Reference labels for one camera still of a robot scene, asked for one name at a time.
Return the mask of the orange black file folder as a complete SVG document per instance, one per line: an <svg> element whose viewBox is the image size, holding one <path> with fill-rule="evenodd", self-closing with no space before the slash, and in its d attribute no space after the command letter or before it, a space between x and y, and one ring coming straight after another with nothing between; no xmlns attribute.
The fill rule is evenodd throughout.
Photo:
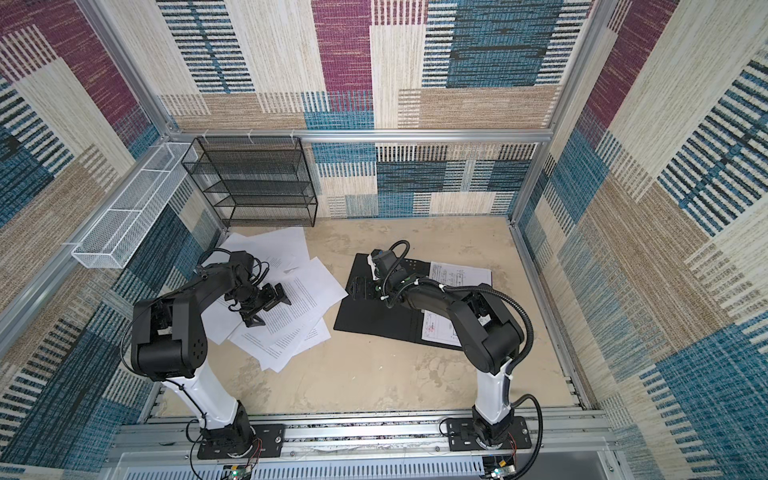
<svg viewBox="0 0 768 480"><path fill-rule="evenodd" d="M424 314L419 310L412 310L401 305L388 308L382 300L353 300L352 277L355 275L365 275L372 278L366 253L357 253L354 257L346 283L347 296L341 301L334 323L335 330L373 335L436 348L461 350L460 345L450 345L423 339Z"/></svg>

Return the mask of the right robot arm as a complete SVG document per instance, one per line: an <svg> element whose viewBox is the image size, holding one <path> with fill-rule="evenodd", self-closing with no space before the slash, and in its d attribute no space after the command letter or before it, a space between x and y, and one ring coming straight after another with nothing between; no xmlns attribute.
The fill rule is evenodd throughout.
<svg viewBox="0 0 768 480"><path fill-rule="evenodd" d="M479 446L497 449L508 440L516 404L509 400L514 368L532 350L533 325L523 307L487 283L444 283L406 265L410 243L399 240L387 249L375 249L364 259L370 273L375 314L395 307L426 311L448 319L460 349L477 371L477 398L472 407L474 437Z"/></svg>

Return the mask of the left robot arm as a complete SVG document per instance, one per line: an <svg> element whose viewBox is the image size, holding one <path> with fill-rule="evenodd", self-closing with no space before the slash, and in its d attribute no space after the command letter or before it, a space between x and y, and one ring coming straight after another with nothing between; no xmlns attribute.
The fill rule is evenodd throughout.
<svg viewBox="0 0 768 480"><path fill-rule="evenodd" d="M280 283L264 281L269 270L244 250L211 248L199 257L191 281L133 309L131 369L176 393L196 415L200 446L225 457L251 452L256 433L242 402L207 363L203 313L223 298L246 327L263 326L262 312L292 304Z"/></svg>

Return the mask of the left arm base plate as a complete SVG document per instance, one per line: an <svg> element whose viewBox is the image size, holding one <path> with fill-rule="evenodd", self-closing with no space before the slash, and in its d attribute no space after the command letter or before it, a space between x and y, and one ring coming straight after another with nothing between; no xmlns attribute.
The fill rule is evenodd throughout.
<svg viewBox="0 0 768 480"><path fill-rule="evenodd" d="M228 428L204 430L195 458L242 463L248 459L277 458L282 452L285 430L285 424L251 424L242 434Z"/></svg>

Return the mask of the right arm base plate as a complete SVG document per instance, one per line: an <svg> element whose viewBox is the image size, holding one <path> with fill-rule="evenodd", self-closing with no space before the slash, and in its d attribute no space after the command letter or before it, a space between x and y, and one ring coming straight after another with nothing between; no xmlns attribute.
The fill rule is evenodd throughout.
<svg viewBox="0 0 768 480"><path fill-rule="evenodd" d="M448 439L450 451L530 449L533 442L526 420L521 416L490 425L482 417L448 417L440 421L439 432Z"/></svg>

